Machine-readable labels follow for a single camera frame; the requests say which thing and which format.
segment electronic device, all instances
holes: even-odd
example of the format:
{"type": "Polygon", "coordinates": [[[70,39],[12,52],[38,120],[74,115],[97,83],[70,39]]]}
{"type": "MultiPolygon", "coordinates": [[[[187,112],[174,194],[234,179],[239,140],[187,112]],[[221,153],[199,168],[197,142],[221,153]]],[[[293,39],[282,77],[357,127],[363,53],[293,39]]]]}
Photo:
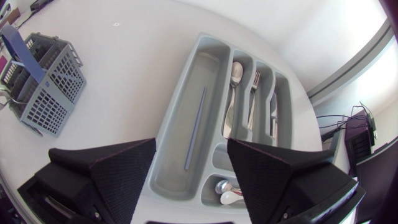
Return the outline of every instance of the electronic device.
{"type": "Polygon", "coordinates": [[[374,146],[374,131],[376,130],[372,120],[364,110],[347,120],[345,145],[351,168],[349,174],[352,177],[357,176],[356,164],[372,154],[371,146],[374,146]]]}
{"type": "Polygon", "coordinates": [[[303,152],[234,139],[228,155],[252,223],[339,223],[364,190],[332,151],[303,152]]]}

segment white table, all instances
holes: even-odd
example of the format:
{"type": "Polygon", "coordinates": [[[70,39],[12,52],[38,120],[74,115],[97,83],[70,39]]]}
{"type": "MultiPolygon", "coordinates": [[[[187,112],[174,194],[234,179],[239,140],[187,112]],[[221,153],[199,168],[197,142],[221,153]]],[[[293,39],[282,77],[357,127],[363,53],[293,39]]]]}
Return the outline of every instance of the white table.
{"type": "MultiPolygon", "coordinates": [[[[0,112],[0,170],[13,196],[32,216],[17,188],[49,162],[48,149],[85,149],[157,135],[201,31],[237,45],[283,72],[294,102],[293,148],[322,149],[315,113],[286,62],[256,34],[216,14],[175,1],[58,0],[19,31],[23,38],[41,32],[70,41],[84,63],[81,70],[88,82],[58,138],[40,138],[19,124],[8,108],[0,112]]],[[[147,220],[248,223],[249,216],[171,207],[141,196],[132,223],[147,220]]]]}

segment cutlery tray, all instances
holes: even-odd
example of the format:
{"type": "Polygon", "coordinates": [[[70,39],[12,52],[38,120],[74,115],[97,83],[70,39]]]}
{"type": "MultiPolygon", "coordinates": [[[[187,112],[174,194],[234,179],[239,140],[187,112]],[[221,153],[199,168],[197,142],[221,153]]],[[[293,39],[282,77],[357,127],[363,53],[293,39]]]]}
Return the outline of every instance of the cutlery tray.
{"type": "Polygon", "coordinates": [[[225,213],[247,213],[243,201],[222,205],[215,193],[218,181],[239,187],[222,135],[224,116],[231,101],[231,67],[240,62],[244,73],[235,89],[231,138],[291,148],[292,101],[289,80],[273,66],[216,37],[201,33],[189,55],[157,136],[157,153],[144,195],[181,207],[225,213]],[[261,72],[257,91],[251,87],[261,72]],[[198,122],[203,91],[206,89],[198,122]],[[249,108],[255,98],[252,131],[249,108]],[[273,134],[272,116],[277,123],[273,134]],[[187,155],[197,123],[189,168],[187,155]]]}

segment utensil handle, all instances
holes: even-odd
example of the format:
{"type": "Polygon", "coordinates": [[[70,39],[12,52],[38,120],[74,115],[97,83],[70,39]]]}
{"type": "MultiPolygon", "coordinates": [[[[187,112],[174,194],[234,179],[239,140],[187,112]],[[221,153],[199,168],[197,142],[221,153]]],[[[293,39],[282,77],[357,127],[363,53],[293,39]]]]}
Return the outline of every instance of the utensil handle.
{"type": "Polygon", "coordinates": [[[232,124],[234,120],[234,101],[235,101],[235,88],[232,86],[232,97],[225,115],[223,136],[229,138],[231,136],[232,124]]]}
{"type": "Polygon", "coordinates": [[[11,56],[13,58],[18,58],[36,82],[40,83],[45,76],[45,72],[26,47],[26,44],[22,40],[21,35],[19,35],[18,30],[10,24],[6,24],[0,30],[0,33],[4,41],[4,45],[7,47],[11,56]]]}
{"type": "Polygon", "coordinates": [[[203,104],[205,102],[206,89],[207,89],[207,87],[205,87],[203,89],[203,93],[201,95],[198,115],[197,115],[197,119],[195,121],[195,125],[193,127],[193,133],[192,133],[192,137],[191,137],[191,143],[189,145],[187,159],[185,160],[185,170],[189,170],[189,166],[191,164],[193,147],[195,146],[195,140],[196,140],[197,134],[198,134],[198,128],[199,128],[199,123],[200,123],[200,118],[201,118],[201,112],[203,111],[203,104]]]}
{"type": "Polygon", "coordinates": [[[253,94],[253,102],[251,103],[250,115],[249,115],[249,122],[248,122],[248,129],[253,130],[253,116],[254,116],[254,102],[256,100],[256,96],[253,94]]]}

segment spoon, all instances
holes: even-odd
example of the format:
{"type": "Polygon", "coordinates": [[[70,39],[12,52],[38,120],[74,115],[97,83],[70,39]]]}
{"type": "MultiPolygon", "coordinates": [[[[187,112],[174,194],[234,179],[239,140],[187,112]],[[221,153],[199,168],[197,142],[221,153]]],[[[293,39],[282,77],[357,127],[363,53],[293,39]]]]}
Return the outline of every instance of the spoon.
{"type": "Polygon", "coordinates": [[[241,82],[243,76],[243,66],[239,62],[232,63],[231,69],[231,80],[230,85],[232,86],[231,102],[229,103],[228,110],[225,115],[225,122],[223,128],[224,138],[229,138],[232,130],[232,123],[234,119],[234,100],[235,100],[235,88],[241,82]]]}
{"type": "Polygon", "coordinates": [[[228,180],[222,180],[216,184],[216,193],[222,195],[225,192],[232,191],[242,193],[241,189],[236,189],[228,180]]]}
{"type": "Polygon", "coordinates": [[[223,205],[229,205],[232,204],[238,200],[242,200],[243,196],[242,195],[238,195],[237,193],[234,192],[225,192],[222,194],[221,198],[220,198],[220,202],[223,205]]]}

